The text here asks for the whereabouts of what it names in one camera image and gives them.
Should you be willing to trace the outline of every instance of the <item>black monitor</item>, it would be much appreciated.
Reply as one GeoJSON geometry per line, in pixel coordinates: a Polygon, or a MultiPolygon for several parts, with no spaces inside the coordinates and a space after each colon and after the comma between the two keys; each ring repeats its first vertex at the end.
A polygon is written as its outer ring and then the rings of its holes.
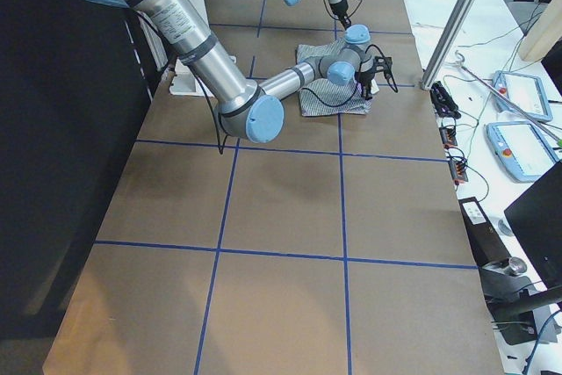
{"type": "MultiPolygon", "coordinates": [[[[505,210],[506,219],[549,289],[562,285],[562,162],[505,210]]],[[[562,309],[562,298],[558,302],[562,309]]]]}

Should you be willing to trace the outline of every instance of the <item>black curtain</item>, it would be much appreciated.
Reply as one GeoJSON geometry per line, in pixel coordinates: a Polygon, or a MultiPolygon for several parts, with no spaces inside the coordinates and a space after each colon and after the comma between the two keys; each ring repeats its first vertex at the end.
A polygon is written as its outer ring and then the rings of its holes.
{"type": "Polygon", "coordinates": [[[0,333],[53,335],[158,78],[136,18],[121,9],[0,8],[0,333]]]}

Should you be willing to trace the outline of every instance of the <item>blue cable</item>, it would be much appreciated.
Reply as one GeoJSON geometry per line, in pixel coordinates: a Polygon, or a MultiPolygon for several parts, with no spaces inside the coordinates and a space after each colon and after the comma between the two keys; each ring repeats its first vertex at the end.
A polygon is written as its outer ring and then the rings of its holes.
{"type": "Polygon", "coordinates": [[[546,326],[549,324],[550,321],[552,321],[554,319],[554,317],[558,314],[560,314],[560,312],[562,312],[561,310],[556,311],[554,314],[552,314],[551,316],[549,316],[546,321],[544,322],[543,326],[541,327],[540,331],[538,332],[537,335],[537,340],[535,341],[535,345],[533,346],[533,350],[530,352],[529,357],[527,357],[527,365],[523,368],[521,374],[522,375],[527,375],[529,373],[529,369],[530,369],[530,364],[533,361],[533,357],[535,356],[535,352],[537,351],[537,347],[538,347],[538,343],[541,339],[541,336],[543,335],[544,329],[546,328],[546,326]]]}

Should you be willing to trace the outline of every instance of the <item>white tablet with blue frame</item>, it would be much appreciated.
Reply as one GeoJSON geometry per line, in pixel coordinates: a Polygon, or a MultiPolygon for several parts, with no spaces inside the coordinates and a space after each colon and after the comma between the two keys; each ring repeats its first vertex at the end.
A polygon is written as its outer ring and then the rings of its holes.
{"type": "Polygon", "coordinates": [[[538,180],[558,157],[540,131],[528,120],[486,125],[490,147],[517,182],[538,180]]]}
{"type": "MultiPolygon", "coordinates": [[[[541,122],[552,120],[552,111],[548,104],[546,91],[538,76],[498,71],[494,74],[494,88],[498,91],[505,90],[504,95],[532,118],[541,122]]],[[[494,99],[501,112],[511,110],[507,103],[497,97],[494,99]]]]}

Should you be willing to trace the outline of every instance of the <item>gray cloth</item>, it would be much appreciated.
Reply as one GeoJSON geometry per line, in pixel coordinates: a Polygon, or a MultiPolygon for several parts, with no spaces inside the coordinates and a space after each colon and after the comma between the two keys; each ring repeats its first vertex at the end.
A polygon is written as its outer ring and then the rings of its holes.
{"type": "MultiPolygon", "coordinates": [[[[338,39],[326,46],[299,45],[297,48],[297,62],[305,60],[307,57],[337,54],[342,50],[345,41],[338,39]]],[[[330,116],[338,113],[367,114],[371,111],[371,101],[361,98],[361,87],[356,82],[351,81],[346,86],[341,87],[331,83],[327,79],[318,79],[309,83],[306,88],[316,93],[322,101],[328,105],[340,105],[345,102],[356,90],[353,98],[345,105],[339,107],[329,107],[319,101],[310,91],[301,90],[299,92],[300,112],[305,117],[330,116]]]]}

